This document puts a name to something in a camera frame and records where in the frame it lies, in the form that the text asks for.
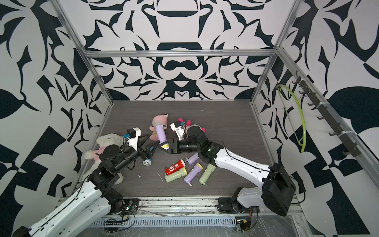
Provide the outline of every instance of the plush toy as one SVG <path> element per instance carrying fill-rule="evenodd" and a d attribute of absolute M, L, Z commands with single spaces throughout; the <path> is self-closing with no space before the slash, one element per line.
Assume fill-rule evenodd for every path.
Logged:
<path fill-rule="evenodd" d="M 157 135 L 157 131 L 155 129 L 155 127 L 157 125 L 166 125 L 166 127 L 164 127 L 164 129 L 167 128 L 167 117 L 168 117 L 168 114 L 163 114 L 163 115 L 157 115 L 153 118 L 153 126 L 150 126 L 150 131 L 153 132 L 153 134 L 150 136 L 150 139 L 152 141 L 158 141 L 158 135 Z"/>
<path fill-rule="evenodd" d="M 190 128 L 190 127 L 194 127 L 194 126 L 198 126 L 201 130 L 203 130 L 203 132 L 205 132 L 205 128 L 202 128 L 200 127 L 199 125 L 197 124 L 191 124 L 191 121 L 188 120 L 187 122 L 183 122 L 183 119 L 182 118 L 179 118 L 178 121 L 180 122 L 180 124 L 183 126 L 183 129 L 184 129 L 184 133 L 187 134 L 187 130 Z"/>
<path fill-rule="evenodd" d="M 84 154 L 83 154 L 83 157 L 87 160 L 94 160 L 95 163 L 91 166 L 91 168 L 83 175 L 83 179 L 85 177 L 87 177 L 89 174 L 91 174 L 94 170 L 97 169 L 97 167 L 99 166 L 101 160 L 99 158 L 97 154 L 102 154 L 104 152 L 104 149 L 109 146 L 109 145 L 118 145 L 119 147 L 121 147 L 124 143 L 123 143 L 123 139 L 122 139 L 122 136 L 119 136 L 117 134 L 114 134 L 114 133 L 110 133 L 110 134 L 107 134 L 107 135 L 104 135 L 104 136 L 101 136 L 99 138 L 96 139 L 96 142 L 99 144 L 100 148 L 98 150 L 95 150 L 95 151 L 86 151 Z M 120 178 L 114 183 L 114 184 L 119 184 L 122 182 L 122 180 L 124 179 L 124 177 L 122 176 L 122 174 L 118 174 L 120 176 Z"/>

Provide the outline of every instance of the debris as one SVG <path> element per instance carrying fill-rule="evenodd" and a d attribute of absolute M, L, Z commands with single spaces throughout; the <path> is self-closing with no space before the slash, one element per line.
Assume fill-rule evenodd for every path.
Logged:
<path fill-rule="evenodd" d="M 156 171 L 156 173 L 159 175 L 159 178 L 161 178 L 161 180 L 162 180 L 162 183 L 164 183 L 163 182 L 163 179 L 162 179 L 162 177 L 161 177 L 161 175 Z"/>

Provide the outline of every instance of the patterned wallpaper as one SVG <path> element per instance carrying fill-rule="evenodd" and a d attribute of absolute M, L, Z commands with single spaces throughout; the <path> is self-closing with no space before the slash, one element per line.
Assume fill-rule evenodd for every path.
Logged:
<path fill-rule="evenodd" d="M 250 99 L 267 56 L 93 58 L 115 100 Z"/>
<path fill-rule="evenodd" d="M 276 43 L 293 0 L 61 3 L 90 50 L 261 49 Z"/>
<path fill-rule="evenodd" d="M 46 0 L 0 3 L 0 236 L 70 192 L 108 101 Z"/>
<path fill-rule="evenodd" d="M 285 50 L 314 82 L 325 98 L 379 156 L 378 1 L 306 0 L 284 43 Z M 299 179 L 299 200 L 315 236 L 379 236 L 379 190 L 320 113 L 301 99 L 307 145 L 300 153 L 279 94 L 285 84 L 300 98 L 294 77 L 277 59 L 257 98 L 260 120 L 276 159 Z M 297 136 L 301 120 L 294 100 L 282 93 Z"/>

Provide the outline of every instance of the toy flashlight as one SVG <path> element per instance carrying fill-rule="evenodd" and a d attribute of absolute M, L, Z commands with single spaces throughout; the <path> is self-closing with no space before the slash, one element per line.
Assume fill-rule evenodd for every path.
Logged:
<path fill-rule="evenodd" d="M 184 163 L 183 159 L 180 159 L 176 164 L 170 166 L 169 168 L 165 169 L 166 175 L 170 175 L 173 172 L 178 171 L 180 168 L 185 167 L 186 164 Z"/>
<path fill-rule="evenodd" d="M 178 171 L 176 171 L 170 175 L 166 175 L 164 178 L 166 179 L 166 182 L 169 183 L 171 181 L 174 181 L 174 180 L 176 180 L 180 177 L 186 176 L 186 175 L 187 175 L 186 168 L 182 167 Z"/>
<path fill-rule="evenodd" d="M 199 163 L 196 163 L 196 165 L 193 167 L 193 169 L 191 170 L 191 172 L 184 178 L 184 182 L 186 182 L 187 184 L 189 184 L 190 186 L 192 186 L 191 181 L 202 170 L 203 170 L 203 167 Z"/>
<path fill-rule="evenodd" d="M 163 125 L 157 125 L 155 127 L 155 130 L 157 131 L 159 144 L 167 141 L 166 134 L 164 133 L 164 126 Z"/>
<path fill-rule="evenodd" d="M 207 180 L 209 179 L 211 174 L 215 171 L 215 169 L 216 167 L 214 165 L 208 164 L 203 175 L 199 179 L 199 183 L 201 183 L 202 185 L 206 185 Z"/>
<path fill-rule="evenodd" d="M 199 154 L 196 152 L 190 158 L 186 158 L 187 159 L 187 163 L 189 165 L 191 165 L 191 164 L 195 163 L 195 161 L 197 161 L 198 158 L 199 158 Z"/>

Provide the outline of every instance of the green tube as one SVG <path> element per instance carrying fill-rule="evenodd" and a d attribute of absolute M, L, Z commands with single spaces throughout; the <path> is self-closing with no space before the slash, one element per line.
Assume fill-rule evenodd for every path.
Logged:
<path fill-rule="evenodd" d="M 169 174 L 169 175 L 166 175 L 165 176 L 165 179 L 166 179 L 166 182 L 169 183 L 171 181 L 174 181 L 180 177 L 183 177 L 183 176 L 186 176 L 187 175 L 187 171 L 186 171 L 186 168 L 180 168 L 180 170 L 172 173 L 172 174 Z"/>
<path fill-rule="evenodd" d="M 216 167 L 208 164 L 207 169 L 204 171 L 203 175 L 200 177 L 199 182 L 202 185 L 206 185 L 207 180 L 211 176 L 211 174 L 215 171 Z"/>
<path fill-rule="evenodd" d="M 285 88 L 291 95 L 292 95 L 292 98 L 295 100 L 296 102 L 296 105 L 298 106 L 298 109 L 299 109 L 299 112 L 300 112 L 300 117 L 301 117 L 301 123 L 302 123 L 302 128 L 303 128 L 303 138 L 301 138 L 303 140 L 303 143 L 300 142 L 300 140 L 298 140 L 298 138 L 296 137 L 296 139 L 298 140 L 298 143 L 299 145 L 301 146 L 301 153 L 304 152 L 305 150 L 305 146 L 307 144 L 307 131 L 306 131 L 306 128 L 305 128 L 305 119 L 304 119 L 304 114 L 303 114 L 303 110 L 301 109 L 301 106 L 300 106 L 300 103 L 296 97 L 296 95 L 291 91 L 290 88 L 288 88 L 287 86 L 283 85 L 283 84 L 279 84 L 276 86 L 276 88 L 280 87 L 280 90 L 279 90 L 279 96 L 280 96 L 280 99 L 282 100 L 282 103 L 283 103 L 283 106 L 284 106 L 284 109 L 287 111 L 287 108 L 285 107 L 284 105 L 284 102 L 283 102 L 283 99 L 280 95 L 280 91 L 282 90 L 282 88 Z"/>

